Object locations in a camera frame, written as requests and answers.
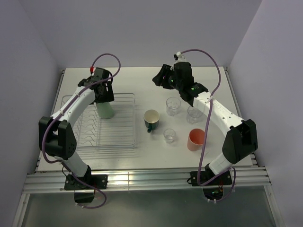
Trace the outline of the light green plastic cup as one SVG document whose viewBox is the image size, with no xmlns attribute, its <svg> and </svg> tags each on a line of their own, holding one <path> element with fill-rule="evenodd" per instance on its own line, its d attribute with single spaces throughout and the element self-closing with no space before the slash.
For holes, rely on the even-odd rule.
<svg viewBox="0 0 303 227">
<path fill-rule="evenodd" d="M 96 109 L 101 119 L 109 119 L 114 117 L 114 110 L 109 102 L 96 103 Z"/>
</svg>

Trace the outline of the dark green ceramic mug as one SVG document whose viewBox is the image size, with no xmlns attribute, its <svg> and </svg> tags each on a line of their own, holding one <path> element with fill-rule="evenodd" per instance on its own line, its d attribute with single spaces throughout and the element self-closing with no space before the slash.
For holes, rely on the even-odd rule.
<svg viewBox="0 0 303 227">
<path fill-rule="evenodd" d="M 148 133 L 151 133 L 158 127 L 160 121 L 160 114 L 156 110 L 147 110 L 144 113 L 143 118 Z"/>
</svg>

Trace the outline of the small clear glass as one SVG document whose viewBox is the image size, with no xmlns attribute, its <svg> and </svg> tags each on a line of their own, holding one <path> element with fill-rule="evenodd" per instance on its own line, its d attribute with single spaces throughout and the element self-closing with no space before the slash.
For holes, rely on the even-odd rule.
<svg viewBox="0 0 303 227">
<path fill-rule="evenodd" d="M 167 143 L 172 143 L 175 140 L 176 132 L 173 129 L 166 129 L 163 132 L 163 136 Z"/>
</svg>

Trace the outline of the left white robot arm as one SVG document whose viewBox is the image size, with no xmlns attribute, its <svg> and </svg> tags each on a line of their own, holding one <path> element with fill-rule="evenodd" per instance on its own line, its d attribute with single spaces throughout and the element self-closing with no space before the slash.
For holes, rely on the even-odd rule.
<svg viewBox="0 0 303 227">
<path fill-rule="evenodd" d="M 92 184 L 91 168 L 76 152 L 77 141 L 73 127 L 84 110 L 92 104 L 114 100 L 113 75 L 103 68 L 92 68 L 91 75 L 81 80 L 71 98 L 50 117 L 42 117 L 38 123 L 39 148 L 49 164 L 59 162 L 82 189 Z"/>
</svg>

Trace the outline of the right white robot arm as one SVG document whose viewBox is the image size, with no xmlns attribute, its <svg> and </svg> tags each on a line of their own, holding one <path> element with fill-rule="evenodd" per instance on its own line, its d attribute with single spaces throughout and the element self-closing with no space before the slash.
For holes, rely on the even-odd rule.
<svg viewBox="0 0 303 227">
<path fill-rule="evenodd" d="M 225 140 L 221 154 L 208 164 L 205 180 L 216 184 L 222 177 L 221 172 L 232 167 L 258 149 L 257 128 L 253 120 L 244 120 L 220 102 L 215 100 L 208 89 L 195 82 L 191 64 L 163 64 L 159 73 L 152 79 L 154 84 L 164 89 L 176 89 L 180 97 L 203 113 L 223 133 Z"/>
</svg>

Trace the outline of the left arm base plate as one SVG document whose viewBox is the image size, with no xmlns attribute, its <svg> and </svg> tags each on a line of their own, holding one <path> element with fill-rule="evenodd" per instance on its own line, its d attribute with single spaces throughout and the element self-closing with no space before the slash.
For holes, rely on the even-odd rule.
<svg viewBox="0 0 303 227">
<path fill-rule="evenodd" d="M 88 185 L 97 188 L 97 189 L 106 189 L 107 188 L 107 180 L 108 175 L 91 175 L 89 177 L 79 177 L 78 180 L 71 175 L 68 174 L 64 184 L 64 190 L 73 191 L 73 190 L 89 190 L 91 189 Z"/>
</svg>

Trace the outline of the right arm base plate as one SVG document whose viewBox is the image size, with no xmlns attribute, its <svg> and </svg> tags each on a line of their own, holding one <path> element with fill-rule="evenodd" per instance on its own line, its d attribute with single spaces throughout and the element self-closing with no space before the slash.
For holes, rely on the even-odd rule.
<svg viewBox="0 0 303 227">
<path fill-rule="evenodd" d="M 193 187 L 198 186 L 198 172 L 190 172 L 190 177 L 187 183 Z M 204 170 L 200 173 L 200 184 L 206 186 L 232 185 L 232 177 L 230 171 L 225 171 L 222 174 L 214 175 L 210 170 Z"/>
</svg>

